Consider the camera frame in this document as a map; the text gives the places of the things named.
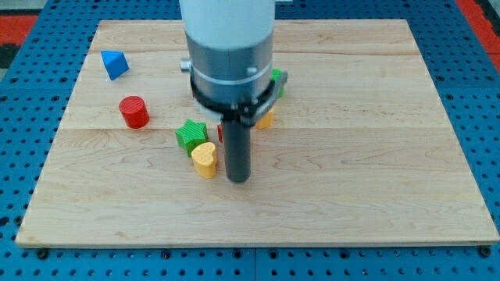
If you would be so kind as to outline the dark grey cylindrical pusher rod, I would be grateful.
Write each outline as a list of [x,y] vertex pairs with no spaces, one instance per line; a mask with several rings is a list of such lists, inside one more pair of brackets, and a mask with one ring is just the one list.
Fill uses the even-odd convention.
[[234,120],[222,122],[227,178],[243,183],[251,175],[250,129]]

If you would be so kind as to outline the black clamp mount ring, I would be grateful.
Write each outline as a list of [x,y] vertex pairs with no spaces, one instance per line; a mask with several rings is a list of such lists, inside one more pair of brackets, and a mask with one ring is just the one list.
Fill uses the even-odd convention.
[[198,86],[190,78],[191,91],[195,104],[207,116],[216,121],[234,120],[242,126],[254,126],[280,98],[280,92],[288,81],[288,73],[281,71],[274,80],[271,79],[267,88],[256,98],[249,101],[238,101],[237,103],[227,103],[210,98],[203,94]]

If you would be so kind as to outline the yellow block behind arm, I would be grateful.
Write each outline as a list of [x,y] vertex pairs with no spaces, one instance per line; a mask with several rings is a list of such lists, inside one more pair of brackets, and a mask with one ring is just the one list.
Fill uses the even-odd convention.
[[274,108],[271,108],[257,123],[256,127],[259,130],[269,128],[273,125],[274,121]]

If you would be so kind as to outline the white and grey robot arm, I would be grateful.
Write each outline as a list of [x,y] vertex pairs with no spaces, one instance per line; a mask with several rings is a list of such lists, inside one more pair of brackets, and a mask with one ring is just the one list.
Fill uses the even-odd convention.
[[221,122],[227,178],[251,175],[250,129],[274,106],[287,73],[272,77],[274,0],[180,0],[195,103]]

